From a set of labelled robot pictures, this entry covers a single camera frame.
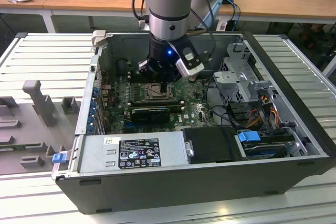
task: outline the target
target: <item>blue latch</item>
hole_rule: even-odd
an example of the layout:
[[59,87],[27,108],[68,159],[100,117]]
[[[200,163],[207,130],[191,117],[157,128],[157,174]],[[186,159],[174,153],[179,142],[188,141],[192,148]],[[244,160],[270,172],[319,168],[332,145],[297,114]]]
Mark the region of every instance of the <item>blue latch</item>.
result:
[[260,136],[256,131],[242,131],[238,134],[238,137],[241,142],[261,141]]
[[67,154],[66,153],[56,153],[56,154],[53,155],[52,158],[53,158],[52,159],[53,164],[59,164],[59,163],[62,164],[62,163],[67,162],[67,160],[66,160]]

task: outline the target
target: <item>white tag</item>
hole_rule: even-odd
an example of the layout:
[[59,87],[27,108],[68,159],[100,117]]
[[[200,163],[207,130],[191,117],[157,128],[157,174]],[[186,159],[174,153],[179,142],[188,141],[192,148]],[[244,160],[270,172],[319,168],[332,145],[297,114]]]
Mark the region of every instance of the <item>white tag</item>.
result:
[[104,144],[119,144],[121,137],[104,137]]

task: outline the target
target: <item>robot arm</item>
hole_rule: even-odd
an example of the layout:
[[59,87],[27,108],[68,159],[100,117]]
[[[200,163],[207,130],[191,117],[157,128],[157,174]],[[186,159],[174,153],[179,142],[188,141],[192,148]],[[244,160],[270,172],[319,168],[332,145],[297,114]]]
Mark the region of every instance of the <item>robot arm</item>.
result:
[[188,17],[192,0],[149,0],[150,50],[139,63],[139,72],[161,84],[193,76],[204,69],[199,55],[188,39]]

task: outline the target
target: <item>workbench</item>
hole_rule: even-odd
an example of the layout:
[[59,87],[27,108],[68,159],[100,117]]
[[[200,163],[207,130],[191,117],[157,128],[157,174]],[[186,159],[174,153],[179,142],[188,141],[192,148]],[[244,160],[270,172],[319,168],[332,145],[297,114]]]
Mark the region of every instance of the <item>workbench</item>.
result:
[[[235,0],[241,9],[239,20],[289,23],[336,22],[335,0]],[[141,0],[136,0],[139,10]],[[57,32],[52,16],[120,16],[133,17],[131,0],[32,0],[13,4],[0,0],[0,13],[38,14],[44,19],[49,33]],[[230,5],[223,5],[218,17],[228,20],[233,14]]]
[[[57,102],[62,95],[75,96],[81,101],[83,80],[87,75],[91,34],[28,34],[15,38],[1,57],[0,91],[12,95],[18,102],[24,92],[12,90],[27,78],[37,74],[44,86],[51,85],[50,74],[59,74],[56,86],[42,89]],[[297,49],[290,40],[277,35],[255,35],[291,86],[304,100],[330,137],[336,140],[336,111],[334,104],[326,103],[333,97],[335,87]],[[266,77],[260,65],[256,66]],[[183,206],[83,215],[51,179],[50,172],[0,176],[0,220],[2,223],[136,223],[136,224],[189,224],[189,223],[334,223],[336,216],[336,169],[323,175],[308,177],[283,195],[234,199]]]

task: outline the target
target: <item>gray 3d printed part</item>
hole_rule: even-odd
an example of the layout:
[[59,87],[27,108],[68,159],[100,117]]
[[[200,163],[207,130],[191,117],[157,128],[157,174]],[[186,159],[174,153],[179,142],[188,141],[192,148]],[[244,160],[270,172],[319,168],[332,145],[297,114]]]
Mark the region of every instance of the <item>gray 3d printed part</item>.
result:
[[7,105],[8,107],[18,107],[13,97],[0,97],[0,105]]
[[15,141],[15,138],[13,138],[13,136],[1,136],[0,137],[0,145],[12,144],[14,141]]
[[33,167],[37,167],[37,166],[44,166],[44,161],[42,160],[42,158],[40,158],[40,156],[26,156],[26,157],[22,157],[21,158],[22,161],[20,162],[20,164],[24,167],[24,168],[33,168]]
[[43,142],[39,145],[35,146],[27,146],[26,147],[27,152],[34,153],[34,152],[46,152],[47,151],[47,145]]
[[22,90],[30,95],[46,126],[52,127],[55,125],[55,119],[41,93],[40,87],[41,82],[39,80],[27,80],[25,81]]
[[20,126],[19,120],[0,120],[0,129],[19,128]]
[[53,155],[55,154],[56,152],[54,151],[54,149],[52,148],[51,145],[48,146],[47,148],[47,153],[46,153],[46,158],[51,162],[53,159]]
[[7,105],[0,105],[0,116],[13,115]]
[[[53,104],[53,101],[51,100],[50,96],[48,94],[44,95],[43,98],[45,99],[49,112],[53,113],[55,110],[55,105]],[[40,112],[38,111],[38,109],[36,108],[35,104],[32,105],[36,114],[40,115]]]
[[64,114],[78,113],[78,106],[75,97],[64,97],[62,100]]

